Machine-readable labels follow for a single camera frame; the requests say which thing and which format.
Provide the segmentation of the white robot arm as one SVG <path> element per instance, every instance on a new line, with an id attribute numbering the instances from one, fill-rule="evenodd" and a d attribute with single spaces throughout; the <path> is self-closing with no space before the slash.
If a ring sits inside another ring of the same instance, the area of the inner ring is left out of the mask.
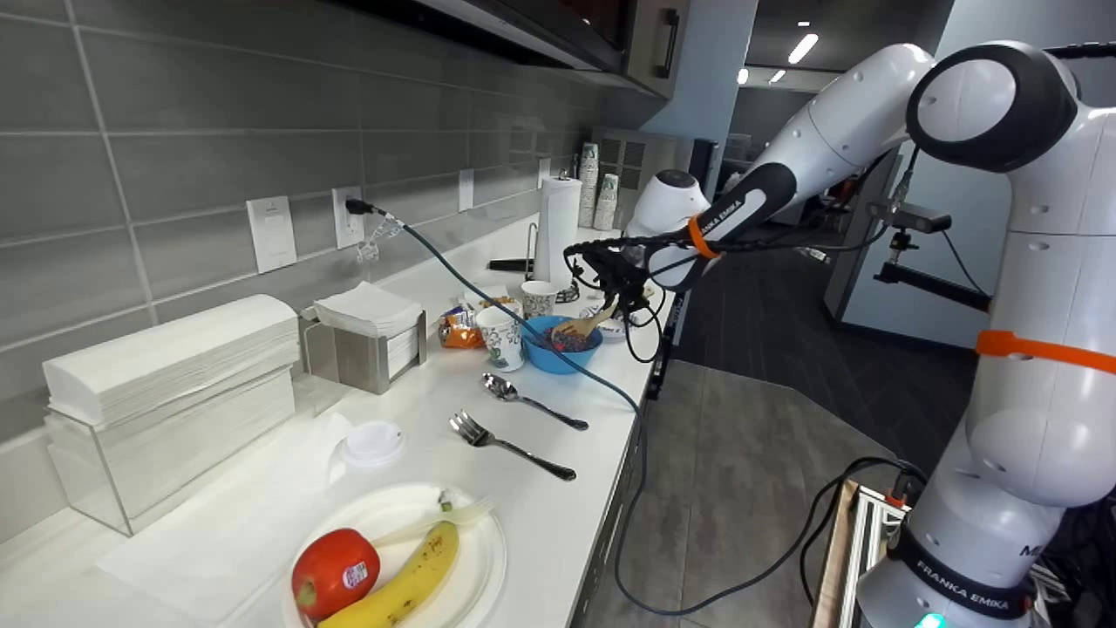
<path id="1" fill-rule="evenodd" d="M 1028 628 L 1028 573 L 1065 518 L 1116 485 L 1116 113 L 1066 61 L 1012 39 L 932 55 L 892 43 L 830 81 L 753 168 L 709 199 L 682 171 L 576 255 L 636 306 L 686 290 L 746 231 L 896 147 L 1012 182 L 989 286 L 888 262 L 888 284 L 988 313 L 965 412 L 881 563 L 859 581 L 868 628 Z"/>

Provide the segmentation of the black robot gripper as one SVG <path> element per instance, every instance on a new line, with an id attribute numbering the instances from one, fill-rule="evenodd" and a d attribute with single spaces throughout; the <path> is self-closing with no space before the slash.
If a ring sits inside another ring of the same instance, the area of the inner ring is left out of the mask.
<path id="1" fill-rule="evenodd" d="M 617 313 L 647 305 L 647 262 L 643 242 L 583 242 L 568 249 L 568 268 L 584 290 L 601 290 Z"/>

